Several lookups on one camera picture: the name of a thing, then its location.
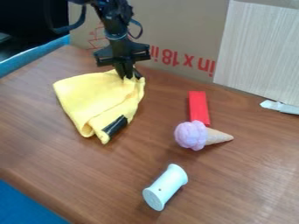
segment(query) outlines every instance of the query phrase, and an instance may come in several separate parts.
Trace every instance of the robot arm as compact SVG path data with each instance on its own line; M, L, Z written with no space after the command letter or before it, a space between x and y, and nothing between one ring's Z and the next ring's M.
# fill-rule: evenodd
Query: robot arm
M98 17L105 27L105 35L110 45L94 53L99 67L112 65L120 77L141 77L135 70L134 64L140 60L150 59L150 46L131 41L129 36L129 22L132 20L133 10L127 0L68 0L82 5L82 12L77 23L60 29L72 30L84 23L86 4L94 7Z

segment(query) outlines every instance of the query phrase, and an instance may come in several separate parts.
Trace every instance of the blue surface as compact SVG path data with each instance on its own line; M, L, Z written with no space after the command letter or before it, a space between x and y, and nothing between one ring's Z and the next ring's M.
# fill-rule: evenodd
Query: blue surface
M2 61L0 63L0 78L56 50L57 48L60 48L61 46L69 45L69 43L70 37L69 35L66 35L65 37L55 39L45 45L34 47L28 51L21 52Z
M44 206L0 180L1 224L67 224Z

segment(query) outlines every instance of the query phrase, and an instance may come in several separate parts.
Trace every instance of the cardboard box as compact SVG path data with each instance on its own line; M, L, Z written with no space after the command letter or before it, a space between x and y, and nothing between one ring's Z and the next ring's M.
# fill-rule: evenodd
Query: cardboard box
M134 19L143 25L137 42L151 45L151 61L138 62L202 81L212 81L229 0L131 0ZM80 7L70 3L70 22ZM138 30L132 25L133 33ZM71 44L90 51L108 44L94 9L87 21L71 32Z

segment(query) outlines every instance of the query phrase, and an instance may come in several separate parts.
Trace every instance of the toy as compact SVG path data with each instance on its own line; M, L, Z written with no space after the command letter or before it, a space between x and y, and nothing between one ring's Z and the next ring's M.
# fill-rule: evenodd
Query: toy
M170 164L150 187L143 190L143 198L151 208L162 211L172 195L187 183L188 176L183 168Z
M233 140L233 136L216 129L206 128L200 121L182 122L174 132L176 142L184 147L199 151L209 144L219 144Z
M201 121L210 126L210 116L204 91L189 91L189 112L191 121Z

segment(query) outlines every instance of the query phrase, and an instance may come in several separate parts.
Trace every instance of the waffle cone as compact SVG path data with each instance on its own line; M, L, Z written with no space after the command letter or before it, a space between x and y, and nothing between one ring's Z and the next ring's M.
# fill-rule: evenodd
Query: waffle cone
M233 140L233 136L228 135L227 133L218 131L216 129L206 128L207 138L205 145L209 144L220 144Z

